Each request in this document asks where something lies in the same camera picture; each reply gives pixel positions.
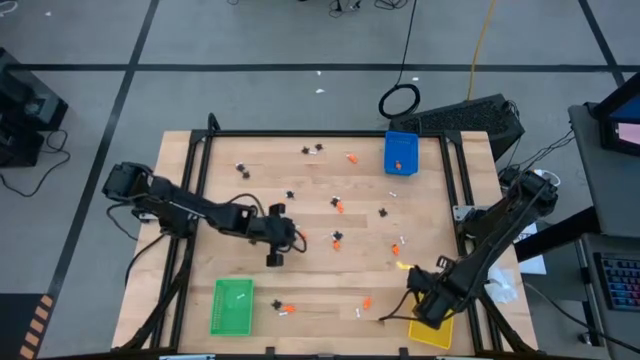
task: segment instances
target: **metal bracket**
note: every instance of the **metal bracket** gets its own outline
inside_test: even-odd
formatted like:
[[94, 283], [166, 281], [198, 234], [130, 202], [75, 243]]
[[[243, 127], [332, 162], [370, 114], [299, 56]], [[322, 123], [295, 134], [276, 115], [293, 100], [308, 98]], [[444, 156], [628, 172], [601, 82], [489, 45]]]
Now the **metal bracket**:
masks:
[[462, 220], [464, 220], [465, 217], [467, 217], [467, 214], [471, 210], [487, 210], [489, 208], [490, 208], [490, 206], [488, 206], [488, 205], [483, 205], [483, 206], [478, 206], [478, 205], [459, 205], [459, 206], [454, 206], [453, 207], [453, 218], [456, 221], [462, 221]]

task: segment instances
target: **black object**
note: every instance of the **black object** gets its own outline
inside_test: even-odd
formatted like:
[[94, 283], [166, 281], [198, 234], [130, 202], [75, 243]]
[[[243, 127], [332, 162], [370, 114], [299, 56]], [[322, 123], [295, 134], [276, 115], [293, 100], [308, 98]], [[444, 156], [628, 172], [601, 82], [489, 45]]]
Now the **black object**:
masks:
[[389, 130], [423, 133], [437, 130], [486, 131], [497, 161], [524, 134], [502, 94], [449, 105], [391, 121]]
[[273, 308], [276, 310], [280, 310], [280, 308], [282, 307], [282, 303], [278, 299], [275, 299], [271, 303], [271, 306], [273, 306]]
[[0, 167], [35, 166], [44, 137], [27, 128], [15, 111], [0, 110]]
[[640, 254], [595, 253], [594, 257], [609, 309], [640, 311]]
[[640, 73], [633, 75], [601, 103], [586, 105], [599, 122], [603, 148], [640, 156], [640, 143], [624, 140], [619, 129], [620, 124], [640, 126]]
[[194, 217], [204, 219], [209, 226], [225, 235], [249, 239], [251, 244], [265, 242], [270, 250], [267, 266], [282, 266], [282, 251], [296, 248], [296, 229], [293, 221], [281, 217], [285, 205], [269, 207], [264, 214], [258, 208], [226, 202], [216, 204], [173, 185], [169, 180], [154, 176], [150, 168], [134, 163], [115, 165], [102, 188], [107, 198], [132, 203], [135, 208], [158, 218], [163, 234], [177, 238], [192, 235]]
[[[609, 261], [610, 265], [615, 265], [616, 270], [622, 271], [624, 275], [624, 271], [630, 271], [630, 269], [618, 266], [617, 261], [634, 261], [637, 264], [637, 261], [640, 260], [640, 241], [634, 238], [585, 234], [581, 237], [579, 244], [582, 245], [580, 248], [584, 250], [583, 259], [586, 261], [584, 266], [589, 274], [586, 288], [588, 303], [592, 308], [593, 327], [627, 344], [640, 347], [637, 331], [638, 324], [640, 324], [640, 313], [611, 309], [611, 282], [609, 282], [609, 275], [606, 273], [609, 266], [604, 263], [604, 261]], [[590, 335], [593, 342], [600, 343], [601, 346], [603, 343], [606, 344], [612, 359], [635, 360], [638, 358], [638, 354], [631, 350], [607, 339], [602, 339], [597, 334], [591, 333]]]
[[11, 65], [18, 62], [0, 48], [0, 111], [15, 111], [15, 119], [33, 131], [58, 130], [67, 103], [31, 72], [11, 71]]

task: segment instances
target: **green plastic tray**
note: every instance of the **green plastic tray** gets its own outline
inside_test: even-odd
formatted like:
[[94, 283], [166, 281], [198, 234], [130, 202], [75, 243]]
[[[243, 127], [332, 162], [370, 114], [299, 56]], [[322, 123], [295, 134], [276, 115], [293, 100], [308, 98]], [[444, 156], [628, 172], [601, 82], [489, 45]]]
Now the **green plastic tray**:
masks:
[[211, 307], [211, 335], [251, 335], [252, 314], [253, 280], [219, 279], [216, 281]]

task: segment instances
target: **black floor stripe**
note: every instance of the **black floor stripe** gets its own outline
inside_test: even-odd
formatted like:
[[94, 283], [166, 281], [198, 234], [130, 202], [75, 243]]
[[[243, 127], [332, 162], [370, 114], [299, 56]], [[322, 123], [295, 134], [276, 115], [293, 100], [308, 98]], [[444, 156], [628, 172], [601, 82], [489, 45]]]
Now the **black floor stripe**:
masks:
[[[640, 65], [626, 65], [638, 69]], [[270, 72], [270, 71], [399, 71], [400, 64], [21, 64], [10, 69], [29, 71], [157, 71], [157, 72]], [[614, 72], [610, 65], [479, 64], [477, 72], [590, 73]], [[407, 71], [468, 72], [467, 64], [406, 64]]]
[[600, 51], [602, 51], [602, 55], [607, 61], [607, 65], [611, 67], [613, 79], [616, 81], [618, 86], [621, 86], [624, 84], [624, 77], [622, 77], [622, 72], [620, 71], [620, 68], [618, 68], [618, 64], [616, 63], [616, 59], [613, 57], [611, 48], [609, 48], [609, 44], [607, 44], [607, 40], [604, 38], [604, 34], [598, 25], [598, 21], [596, 21], [596, 17], [593, 15], [591, 6], [589, 6], [587, 0], [578, 0], [578, 2], [580, 3], [584, 16], [587, 18], [591, 32], [593, 32], [593, 36], [596, 38]]
[[113, 134], [115, 133], [116, 127], [118, 126], [120, 114], [122, 113], [122, 108], [124, 107], [124, 103], [127, 99], [129, 88], [131, 87], [131, 82], [133, 81], [133, 76], [135, 74], [135, 65], [140, 60], [142, 48], [144, 47], [144, 43], [147, 40], [149, 29], [151, 28], [151, 23], [153, 22], [153, 17], [155, 16], [156, 10], [158, 8], [158, 2], [159, 0], [152, 0], [149, 4], [149, 9], [147, 10], [147, 15], [144, 18], [142, 29], [140, 30], [138, 40], [136, 41], [131, 59], [129, 60], [128, 69], [124, 75], [122, 84], [120, 85], [120, 90], [118, 91], [118, 95], [116, 96], [116, 99], [114, 101], [113, 108], [111, 109], [109, 121], [107, 122], [104, 133], [102, 134], [100, 146], [98, 147], [96, 157], [93, 161], [93, 165], [91, 166], [91, 171], [89, 172], [87, 183], [85, 184], [84, 190], [82, 191], [80, 204], [78, 205], [78, 209], [76, 210], [76, 213], [73, 217], [71, 228], [69, 229], [67, 239], [64, 243], [64, 247], [62, 248], [62, 254], [60, 255], [58, 265], [56, 266], [56, 269], [53, 273], [53, 278], [51, 279], [51, 284], [49, 285], [48, 294], [55, 299], [59, 299], [62, 285], [64, 284], [67, 272], [69, 271], [71, 259], [73, 258], [73, 253], [75, 252], [76, 245], [78, 244], [78, 239], [80, 238], [80, 232], [82, 231], [89, 206], [91, 205], [91, 200], [93, 199], [93, 195], [98, 185], [98, 179], [100, 178], [100, 173], [102, 172], [102, 167], [104, 166], [104, 161], [107, 157], [109, 146], [111, 145], [111, 141], [113, 140]]

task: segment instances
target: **yellow cable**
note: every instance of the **yellow cable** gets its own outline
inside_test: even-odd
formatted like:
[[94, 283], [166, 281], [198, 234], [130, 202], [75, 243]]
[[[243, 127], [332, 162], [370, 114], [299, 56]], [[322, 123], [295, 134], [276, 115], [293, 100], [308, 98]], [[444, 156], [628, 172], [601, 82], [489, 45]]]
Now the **yellow cable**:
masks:
[[471, 100], [471, 93], [473, 92], [473, 80], [475, 77], [476, 70], [476, 60], [478, 59], [478, 53], [480, 52], [480, 46], [482, 46], [482, 39], [484, 39], [484, 34], [487, 32], [487, 28], [489, 27], [489, 23], [491, 22], [491, 15], [493, 14], [493, 8], [496, 5], [496, 0], [491, 0], [491, 5], [489, 5], [489, 12], [487, 13], [487, 17], [484, 19], [484, 25], [482, 25], [482, 32], [480, 33], [480, 39], [478, 39], [478, 43], [476, 44], [476, 51], [473, 52], [473, 61], [471, 62], [471, 74], [469, 77], [469, 90], [467, 91], [467, 101]]

